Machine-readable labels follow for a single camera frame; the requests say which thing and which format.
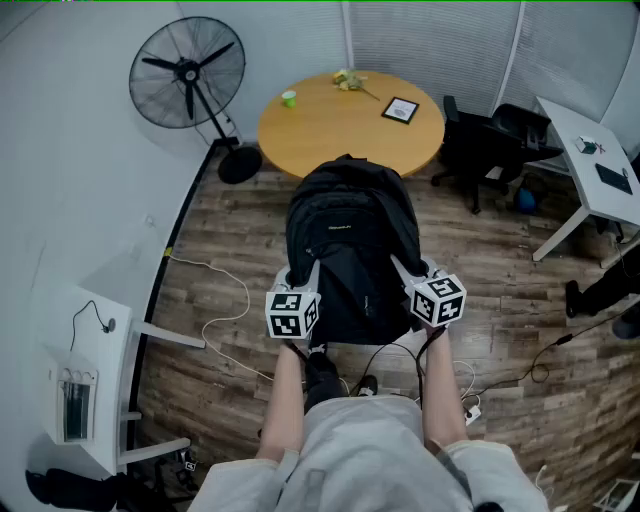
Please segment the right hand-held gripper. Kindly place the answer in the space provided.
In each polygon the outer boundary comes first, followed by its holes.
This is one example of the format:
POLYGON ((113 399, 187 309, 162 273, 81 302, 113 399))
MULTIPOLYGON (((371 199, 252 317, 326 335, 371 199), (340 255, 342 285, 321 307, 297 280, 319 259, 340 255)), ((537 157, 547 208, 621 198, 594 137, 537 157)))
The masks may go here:
POLYGON ((414 273, 395 255, 390 259, 403 288, 413 289, 412 314, 432 328, 446 326, 462 317, 467 291, 455 275, 447 275, 431 258, 421 259, 414 273))

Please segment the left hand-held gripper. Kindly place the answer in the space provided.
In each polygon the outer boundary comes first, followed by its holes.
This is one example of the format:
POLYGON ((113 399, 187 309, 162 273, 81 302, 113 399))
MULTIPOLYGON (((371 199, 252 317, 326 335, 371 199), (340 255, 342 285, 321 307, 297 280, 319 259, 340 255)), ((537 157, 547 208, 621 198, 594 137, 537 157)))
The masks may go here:
POLYGON ((302 290, 292 290, 290 266, 276 275, 273 291, 266 293, 265 316, 273 339, 307 339, 319 319, 321 295, 318 292, 320 261, 316 259, 302 290))

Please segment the black backpack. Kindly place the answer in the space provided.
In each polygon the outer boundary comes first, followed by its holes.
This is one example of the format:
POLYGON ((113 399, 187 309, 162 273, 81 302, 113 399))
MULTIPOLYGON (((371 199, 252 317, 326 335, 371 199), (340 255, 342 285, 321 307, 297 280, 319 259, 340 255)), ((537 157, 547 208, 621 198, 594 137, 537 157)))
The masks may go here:
POLYGON ((422 259, 413 205, 396 171, 350 155, 320 165, 289 203, 286 246, 292 287, 306 284, 320 261, 312 341, 386 345, 416 323, 390 259, 412 273, 422 259))

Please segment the person's right forearm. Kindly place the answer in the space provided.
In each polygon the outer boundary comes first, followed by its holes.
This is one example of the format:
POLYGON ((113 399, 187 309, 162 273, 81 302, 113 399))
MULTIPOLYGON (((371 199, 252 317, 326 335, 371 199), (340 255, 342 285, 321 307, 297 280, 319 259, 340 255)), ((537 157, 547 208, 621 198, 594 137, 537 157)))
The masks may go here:
POLYGON ((425 373, 422 387, 424 440, 426 448, 437 454, 453 443, 468 439, 447 330, 426 349, 425 373))

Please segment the person's left forearm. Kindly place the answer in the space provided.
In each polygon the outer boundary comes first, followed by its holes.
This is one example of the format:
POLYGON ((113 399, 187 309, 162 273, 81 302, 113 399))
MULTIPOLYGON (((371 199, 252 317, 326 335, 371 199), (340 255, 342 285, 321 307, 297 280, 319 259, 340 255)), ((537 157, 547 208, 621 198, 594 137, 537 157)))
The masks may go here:
POLYGON ((283 344, 279 350, 256 459, 280 462, 286 451, 299 452, 303 439, 301 360, 283 344))

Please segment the person's black trousers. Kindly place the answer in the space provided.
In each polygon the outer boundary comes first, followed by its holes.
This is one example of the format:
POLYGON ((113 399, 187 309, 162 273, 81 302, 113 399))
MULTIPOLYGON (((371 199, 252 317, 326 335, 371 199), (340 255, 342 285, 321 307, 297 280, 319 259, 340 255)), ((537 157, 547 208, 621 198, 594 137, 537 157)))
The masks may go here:
POLYGON ((335 364, 324 352, 312 352, 305 363, 306 399, 304 412, 314 406, 348 395, 341 382, 335 364))

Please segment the blue bag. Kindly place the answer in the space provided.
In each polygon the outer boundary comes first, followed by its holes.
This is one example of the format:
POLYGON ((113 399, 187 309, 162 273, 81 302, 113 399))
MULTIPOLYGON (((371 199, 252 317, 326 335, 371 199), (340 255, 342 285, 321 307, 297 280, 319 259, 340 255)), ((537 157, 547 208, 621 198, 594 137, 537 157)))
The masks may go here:
POLYGON ((526 174, 514 195, 514 208, 523 214, 534 214, 548 196, 544 180, 535 174, 526 174))

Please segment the black office chair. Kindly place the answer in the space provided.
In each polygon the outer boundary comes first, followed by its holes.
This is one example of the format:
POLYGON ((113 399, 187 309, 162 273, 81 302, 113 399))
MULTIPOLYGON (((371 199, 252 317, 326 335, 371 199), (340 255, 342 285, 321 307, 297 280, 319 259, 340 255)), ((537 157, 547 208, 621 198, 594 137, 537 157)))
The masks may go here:
POLYGON ((455 98, 443 98, 446 115, 440 160, 446 170, 432 176, 431 184, 457 176, 471 191, 471 212, 478 214, 479 187, 509 192, 509 183, 527 163, 556 158, 563 149, 550 144, 551 120, 536 112, 504 103, 485 117, 458 109, 455 98))

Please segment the round wooden table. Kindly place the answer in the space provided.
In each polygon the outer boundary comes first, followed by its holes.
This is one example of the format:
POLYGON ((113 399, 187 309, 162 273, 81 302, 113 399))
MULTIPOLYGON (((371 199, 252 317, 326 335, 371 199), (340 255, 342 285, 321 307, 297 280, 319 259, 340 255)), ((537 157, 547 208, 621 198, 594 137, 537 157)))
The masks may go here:
POLYGON ((436 156, 444 138, 443 115, 420 88, 401 78, 360 71, 361 91, 342 91, 331 73, 304 79, 290 87, 295 108, 274 98, 261 115, 257 139, 267 160, 283 172, 303 178, 320 164, 349 154, 409 176, 436 156), (410 124, 381 116, 393 97, 420 105, 410 124))

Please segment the black framed picture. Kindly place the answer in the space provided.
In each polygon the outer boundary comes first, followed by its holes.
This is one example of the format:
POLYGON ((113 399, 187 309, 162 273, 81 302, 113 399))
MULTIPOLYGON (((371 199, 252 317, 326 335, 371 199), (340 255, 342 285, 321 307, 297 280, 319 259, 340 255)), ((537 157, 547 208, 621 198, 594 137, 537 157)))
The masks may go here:
POLYGON ((413 101, 393 97, 381 116, 403 124, 410 124, 420 105, 413 101))

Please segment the person's grey shirt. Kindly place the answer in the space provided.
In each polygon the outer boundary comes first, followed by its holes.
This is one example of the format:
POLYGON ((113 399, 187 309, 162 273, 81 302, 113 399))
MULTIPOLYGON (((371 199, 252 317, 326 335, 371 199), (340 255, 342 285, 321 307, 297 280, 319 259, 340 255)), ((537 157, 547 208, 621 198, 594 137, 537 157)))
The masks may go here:
POLYGON ((279 463, 211 467, 188 512, 549 512, 511 449, 459 441, 432 454, 407 398, 341 398, 313 407, 304 443, 279 463))

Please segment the white desk with crossbars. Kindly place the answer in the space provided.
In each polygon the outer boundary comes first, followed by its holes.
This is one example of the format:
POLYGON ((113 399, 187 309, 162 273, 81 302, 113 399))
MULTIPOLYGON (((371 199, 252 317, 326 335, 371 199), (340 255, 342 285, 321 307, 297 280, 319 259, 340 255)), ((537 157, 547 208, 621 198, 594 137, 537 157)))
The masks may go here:
POLYGON ((131 463, 180 452, 191 445, 190 439, 181 437, 143 448, 126 447, 128 424, 142 418, 141 413, 130 412, 124 403, 124 390, 133 377, 133 372, 127 367, 127 357, 136 353, 131 345, 138 335, 149 335, 194 349, 205 347, 202 339, 136 319, 130 307, 82 287, 72 286, 64 289, 54 301, 53 320, 45 326, 44 341, 36 351, 36 410, 44 430, 45 348, 72 351, 86 358, 97 369, 94 437, 88 442, 66 445, 80 446, 111 475, 131 463))

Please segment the yellow flower bouquet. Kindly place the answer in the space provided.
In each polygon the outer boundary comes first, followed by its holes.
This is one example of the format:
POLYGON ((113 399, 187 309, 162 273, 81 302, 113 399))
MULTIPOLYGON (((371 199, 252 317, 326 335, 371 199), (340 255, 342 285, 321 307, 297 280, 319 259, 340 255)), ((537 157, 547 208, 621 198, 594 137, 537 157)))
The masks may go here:
POLYGON ((361 91, 379 101, 379 98, 364 87, 365 78, 358 76, 354 71, 342 69, 332 76, 333 84, 342 91, 361 91))

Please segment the black standing fan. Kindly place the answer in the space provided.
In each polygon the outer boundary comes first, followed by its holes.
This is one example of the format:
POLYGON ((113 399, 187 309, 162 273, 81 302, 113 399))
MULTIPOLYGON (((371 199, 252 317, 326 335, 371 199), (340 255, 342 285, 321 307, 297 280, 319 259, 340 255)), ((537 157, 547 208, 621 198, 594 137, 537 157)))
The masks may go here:
POLYGON ((131 65, 129 93, 137 112, 156 126, 187 129, 211 123, 217 132, 212 146, 226 150, 219 178, 239 184, 262 166, 260 151, 239 142, 222 125, 245 67, 244 46, 229 25, 210 17, 186 17, 146 40, 131 65))

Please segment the white desktop appliance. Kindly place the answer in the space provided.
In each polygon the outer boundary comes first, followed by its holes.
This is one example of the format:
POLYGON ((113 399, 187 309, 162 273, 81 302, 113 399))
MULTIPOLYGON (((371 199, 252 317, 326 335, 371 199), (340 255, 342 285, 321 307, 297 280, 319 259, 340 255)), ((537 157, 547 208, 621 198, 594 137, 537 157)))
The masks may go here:
POLYGON ((45 430, 58 445, 94 437, 97 369, 83 356, 45 348, 45 430))

